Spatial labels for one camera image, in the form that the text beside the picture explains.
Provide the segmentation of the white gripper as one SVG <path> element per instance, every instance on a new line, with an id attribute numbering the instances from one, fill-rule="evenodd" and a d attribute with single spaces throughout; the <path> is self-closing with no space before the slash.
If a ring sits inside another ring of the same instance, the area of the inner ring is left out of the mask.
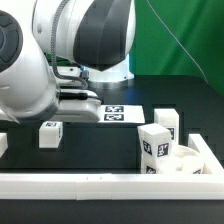
<path id="1" fill-rule="evenodd" d="M 93 91 L 81 89 L 62 89 L 59 95 L 57 112 L 52 121 L 98 122 L 103 100 Z"/>

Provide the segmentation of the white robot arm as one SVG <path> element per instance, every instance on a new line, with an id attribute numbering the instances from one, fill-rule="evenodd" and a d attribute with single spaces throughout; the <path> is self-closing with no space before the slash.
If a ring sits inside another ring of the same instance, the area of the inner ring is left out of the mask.
<path id="1" fill-rule="evenodd" d="M 97 122 L 100 100 L 58 57 L 98 71 L 124 61 L 136 27 L 134 0 L 0 0 L 0 120 Z"/>

